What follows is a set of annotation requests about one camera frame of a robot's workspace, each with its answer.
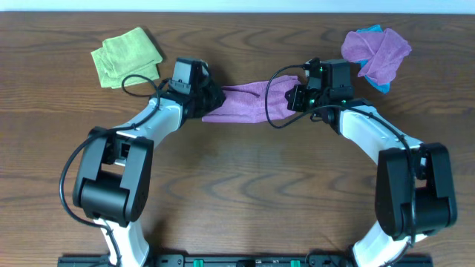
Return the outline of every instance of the crumpled purple cloth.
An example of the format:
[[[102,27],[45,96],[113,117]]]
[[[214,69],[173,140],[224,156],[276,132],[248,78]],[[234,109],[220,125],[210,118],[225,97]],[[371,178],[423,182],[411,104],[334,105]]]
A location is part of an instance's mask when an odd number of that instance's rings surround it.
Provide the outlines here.
[[[272,120],[285,119],[294,111],[287,109],[285,92],[299,85],[297,76],[284,75],[275,78],[268,95],[269,116]],[[267,82],[253,82],[247,85],[224,86],[226,95],[223,105],[206,114],[204,122],[258,123],[267,120],[264,97]]]
[[[349,62],[367,60],[358,77],[366,76],[377,85],[385,85],[396,78],[396,70],[411,50],[407,41],[391,29],[382,33],[352,31],[341,46],[341,55]]]

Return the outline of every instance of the light blue wall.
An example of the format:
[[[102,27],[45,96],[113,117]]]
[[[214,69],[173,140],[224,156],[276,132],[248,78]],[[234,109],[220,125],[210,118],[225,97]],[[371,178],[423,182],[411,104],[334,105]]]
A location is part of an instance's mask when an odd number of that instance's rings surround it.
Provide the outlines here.
[[[0,10],[475,14],[475,0],[0,0]]]

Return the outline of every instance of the green object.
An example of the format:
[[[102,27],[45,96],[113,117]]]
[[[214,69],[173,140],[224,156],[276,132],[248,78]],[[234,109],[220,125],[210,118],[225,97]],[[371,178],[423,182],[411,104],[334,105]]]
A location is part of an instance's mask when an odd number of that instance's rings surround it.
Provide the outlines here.
[[[204,260],[194,260],[193,267],[203,267],[205,265]]]
[[[139,74],[151,80],[159,78],[156,64],[163,59],[142,28],[106,39],[102,47],[91,52],[102,88],[120,88],[130,74]],[[133,77],[125,85],[136,85],[146,80]]]
[[[290,267],[300,267],[300,260],[291,260]]]

